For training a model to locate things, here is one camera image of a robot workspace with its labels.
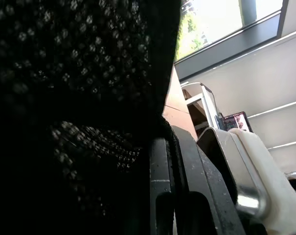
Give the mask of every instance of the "tree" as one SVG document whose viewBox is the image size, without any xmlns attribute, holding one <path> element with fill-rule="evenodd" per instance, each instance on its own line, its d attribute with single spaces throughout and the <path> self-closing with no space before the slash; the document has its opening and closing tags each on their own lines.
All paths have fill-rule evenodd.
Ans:
<svg viewBox="0 0 296 235">
<path fill-rule="evenodd" d="M 197 18 L 194 12 L 188 12 L 181 18 L 179 25 L 175 61 L 201 49 L 203 41 L 197 27 Z"/>
</svg>

